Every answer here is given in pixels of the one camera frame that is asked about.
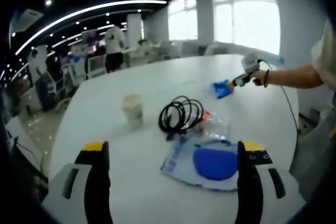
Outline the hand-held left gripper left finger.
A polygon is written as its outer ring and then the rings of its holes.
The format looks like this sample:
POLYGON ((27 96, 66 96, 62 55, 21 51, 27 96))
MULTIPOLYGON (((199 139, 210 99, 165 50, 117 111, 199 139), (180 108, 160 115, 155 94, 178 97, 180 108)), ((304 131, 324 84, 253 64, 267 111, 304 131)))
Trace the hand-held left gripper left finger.
POLYGON ((108 142, 87 144, 48 184, 42 205, 57 223, 113 223, 108 142))

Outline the person's right hand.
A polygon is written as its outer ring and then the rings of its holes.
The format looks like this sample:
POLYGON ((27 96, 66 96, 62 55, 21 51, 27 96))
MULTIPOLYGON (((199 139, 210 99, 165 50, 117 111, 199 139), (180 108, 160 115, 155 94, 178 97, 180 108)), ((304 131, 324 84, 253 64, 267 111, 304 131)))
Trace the person's right hand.
POLYGON ((257 70, 251 74, 251 79, 256 86, 267 87, 268 83, 269 70, 257 70))

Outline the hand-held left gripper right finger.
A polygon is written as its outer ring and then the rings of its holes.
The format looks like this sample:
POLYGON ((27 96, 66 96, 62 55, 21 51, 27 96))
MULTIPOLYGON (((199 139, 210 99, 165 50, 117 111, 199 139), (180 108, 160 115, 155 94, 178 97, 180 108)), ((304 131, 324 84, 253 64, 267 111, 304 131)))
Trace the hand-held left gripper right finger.
POLYGON ((238 142, 236 223, 287 223, 306 203, 295 178, 263 146, 238 142))

